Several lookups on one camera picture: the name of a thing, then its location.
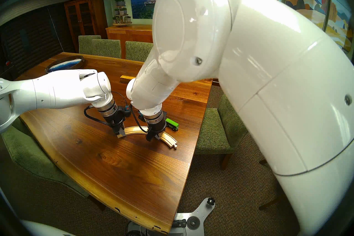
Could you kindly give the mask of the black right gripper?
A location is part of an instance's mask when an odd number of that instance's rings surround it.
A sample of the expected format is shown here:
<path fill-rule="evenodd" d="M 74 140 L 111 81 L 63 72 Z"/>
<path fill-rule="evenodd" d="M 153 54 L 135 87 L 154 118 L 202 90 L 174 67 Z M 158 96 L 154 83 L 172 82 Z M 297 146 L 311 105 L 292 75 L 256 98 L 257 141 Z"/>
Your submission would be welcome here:
<path fill-rule="evenodd" d="M 165 131 L 166 128 L 166 114 L 167 113 L 157 113 L 151 116 L 147 116 L 147 141 L 151 141 L 154 137 L 156 139 L 160 139 L 161 132 Z"/>

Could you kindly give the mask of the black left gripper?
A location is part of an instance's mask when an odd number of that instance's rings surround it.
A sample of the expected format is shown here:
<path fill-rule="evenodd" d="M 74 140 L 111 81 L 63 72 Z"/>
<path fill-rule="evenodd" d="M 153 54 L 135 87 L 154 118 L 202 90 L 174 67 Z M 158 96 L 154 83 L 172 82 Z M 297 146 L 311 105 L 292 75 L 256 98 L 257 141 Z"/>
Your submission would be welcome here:
<path fill-rule="evenodd" d="M 114 128 L 115 135 L 126 136 L 124 121 L 126 118 L 126 111 L 106 111 L 104 112 L 105 121 Z"/>

